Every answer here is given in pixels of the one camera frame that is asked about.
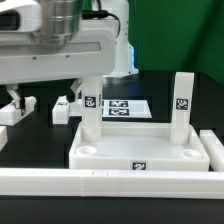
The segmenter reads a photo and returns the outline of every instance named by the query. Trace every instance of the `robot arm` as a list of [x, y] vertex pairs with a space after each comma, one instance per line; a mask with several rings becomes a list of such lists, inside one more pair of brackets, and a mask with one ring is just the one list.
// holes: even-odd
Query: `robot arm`
[[34, 0], [5, 0], [0, 3], [0, 13], [4, 18], [0, 31], [33, 32], [42, 25], [41, 6]]

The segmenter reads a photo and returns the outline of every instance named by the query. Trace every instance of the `white plastic block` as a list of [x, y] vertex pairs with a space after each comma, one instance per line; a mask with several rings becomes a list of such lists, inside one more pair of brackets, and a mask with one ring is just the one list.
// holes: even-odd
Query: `white plastic block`
[[200, 139], [210, 159], [214, 171], [224, 172], [224, 146], [212, 130], [201, 130]]
[[92, 171], [0, 169], [0, 195], [82, 196], [82, 178]]
[[224, 173], [1, 168], [0, 195], [224, 199]]
[[3, 149], [5, 144], [8, 142], [6, 127], [0, 126], [0, 151]]
[[71, 169], [208, 171], [210, 159], [193, 127], [189, 142], [170, 142], [170, 124], [103, 122], [95, 143], [76, 132], [70, 153]]
[[70, 116], [70, 106], [66, 96], [58, 98], [53, 110], [53, 124], [68, 124]]
[[16, 109], [13, 103], [8, 104], [0, 109], [0, 125], [15, 125], [34, 111], [35, 104], [35, 97], [25, 97], [25, 112]]
[[174, 144], [188, 142], [193, 84], [194, 73], [176, 73], [170, 132]]

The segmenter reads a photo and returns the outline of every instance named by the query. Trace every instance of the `white robot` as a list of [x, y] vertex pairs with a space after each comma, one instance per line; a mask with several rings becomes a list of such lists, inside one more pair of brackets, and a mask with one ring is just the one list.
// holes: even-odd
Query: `white robot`
[[[120, 22], [106, 11], [82, 20], [81, 0], [0, 1], [0, 84], [14, 99], [1, 110], [1, 124], [13, 125], [34, 109], [34, 98], [17, 94], [19, 83], [78, 78], [83, 100], [71, 169], [1, 168], [0, 195], [224, 198], [224, 174], [207, 172], [210, 158], [189, 125], [193, 74], [176, 76], [172, 124], [102, 122], [102, 77], [136, 71], [128, 1], [104, 0], [101, 7]], [[66, 103], [57, 106], [68, 111]], [[0, 147], [6, 142], [0, 127]]]

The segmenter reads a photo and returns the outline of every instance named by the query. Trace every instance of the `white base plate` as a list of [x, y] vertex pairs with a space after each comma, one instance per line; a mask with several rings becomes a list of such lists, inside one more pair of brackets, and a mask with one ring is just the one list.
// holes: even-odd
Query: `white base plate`
[[85, 142], [81, 123], [69, 153], [71, 169], [208, 171], [209, 157], [193, 127], [189, 143], [170, 142], [170, 124], [103, 122], [102, 139]]
[[[152, 118], [146, 100], [103, 100], [103, 117]], [[82, 116], [82, 100], [68, 103], [66, 96], [58, 98], [53, 114], [53, 124], [68, 124], [69, 117]]]

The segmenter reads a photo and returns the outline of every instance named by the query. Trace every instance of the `white bracket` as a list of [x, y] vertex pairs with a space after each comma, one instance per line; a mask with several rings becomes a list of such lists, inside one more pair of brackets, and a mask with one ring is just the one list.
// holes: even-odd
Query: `white bracket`
[[14, 103], [0, 109], [0, 125], [13, 126], [34, 111], [36, 99], [25, 97], [25, 110], [16, 109]]

